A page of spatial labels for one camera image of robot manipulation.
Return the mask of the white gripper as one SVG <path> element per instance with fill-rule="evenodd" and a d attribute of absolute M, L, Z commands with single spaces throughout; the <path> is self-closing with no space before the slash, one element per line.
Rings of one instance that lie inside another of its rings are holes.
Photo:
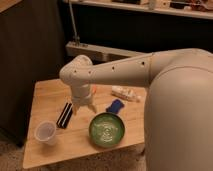
<path fill-rule="evenodd" d="M 76 115 L 78 107 L 88 106 L 88 108 L 97 113 L 97 108 L 93 104 L 93 95 L 90 84 L 77 85 L 71 87 L 71 100 L 74 104 L 72 106 L 73 114 Z"/>

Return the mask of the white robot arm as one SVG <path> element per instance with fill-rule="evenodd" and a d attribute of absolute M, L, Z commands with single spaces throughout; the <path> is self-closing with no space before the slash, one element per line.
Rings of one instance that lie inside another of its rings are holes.
<path fill-rule="evenodd" d="M 160 51 L 94 65 L 85 55 L 60 70 L 80 107 L 92 84 L 146 87 L 147 171 L 213 171 L 213 53 Z"/>

